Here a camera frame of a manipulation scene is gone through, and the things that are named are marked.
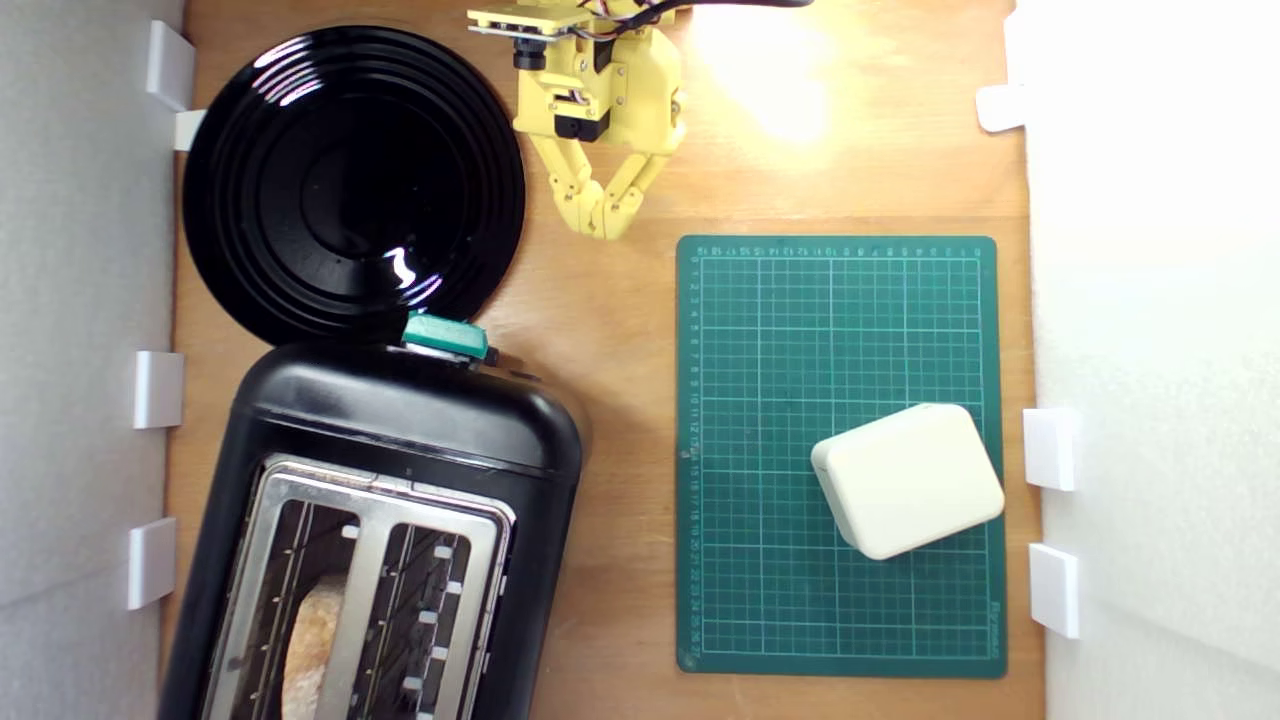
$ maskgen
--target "cutting mat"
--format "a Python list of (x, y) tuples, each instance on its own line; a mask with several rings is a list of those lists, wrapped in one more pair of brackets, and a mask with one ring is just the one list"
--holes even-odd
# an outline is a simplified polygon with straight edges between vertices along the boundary
[(824, 437), (957, 402), (1002, 477), (991, 238), (690, 236), (677, 259), (680, 666), (1004, 675), (1004, 519), (873, 561), (809, 464)]

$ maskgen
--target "wooden surface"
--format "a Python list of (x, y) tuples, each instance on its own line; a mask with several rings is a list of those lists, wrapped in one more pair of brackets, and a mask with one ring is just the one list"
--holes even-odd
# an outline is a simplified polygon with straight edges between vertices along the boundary
[[(189, 0), (196, 101), (280, 40), (338, 23), (415, 29), (462, 53), (508, 105), (511, 46), (466, 32), (457, 0)], [(986, 136), (974, 90), (1004, 81), (1011, 0), (818, 0), (803, 10), (699, 8), (685, 54), (689, 136), (620, 242), (568, 233), (525, 143), (530, 209), (480, 322), (570, 388), (595, 446), (547, 633), (534, 717), (1033, 719), (1043, 641), (1028, 614), (1038, 497), (1023, 482), (1033, 404), (1027, 190), (1019, 133)], [(1000, 682), (685, 675), (675, 661), (675, 266), (685, 233), (986, 233), (1000, 247), (1010, 670)], [(211, 300), (179, 243), (174, 343), (186, 421), (168, 511), (189, 570), (228, 405), (265, 346)], [(178, 597), (166, 607), (172, 637)]]

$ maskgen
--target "toaster slot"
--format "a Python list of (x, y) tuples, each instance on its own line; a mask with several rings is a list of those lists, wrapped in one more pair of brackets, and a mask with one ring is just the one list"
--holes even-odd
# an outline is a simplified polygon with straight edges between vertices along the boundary
[[(392, 529), (370, 614), (351, 717), (415, 720), (434, 714), (444, 689), (470, 543), (415, 525)], [(466, 660), (470, 647), (460, 650)]]
[(512, 519), (421, 483), (269, 466), (205, 717), (467, 717)]
[[(247, 652), (228, 660), (241, 665), (233, 720), (315, 712), (358, 528), (349, 511), (298, 500), (280, 506)], [(300, 609), (311, 607), (297, 626)]]

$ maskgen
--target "black toaster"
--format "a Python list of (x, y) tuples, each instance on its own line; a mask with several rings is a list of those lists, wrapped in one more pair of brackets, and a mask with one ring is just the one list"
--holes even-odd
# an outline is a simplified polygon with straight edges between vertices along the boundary
[(289, 643), (315, 644), (296, 625), (332, 578), (323, 682), (294, 716), (526, 716), (582, 457), (526, 375), (402, 347), (269, 352), (232, 409), (161, 717), (288, 719)]

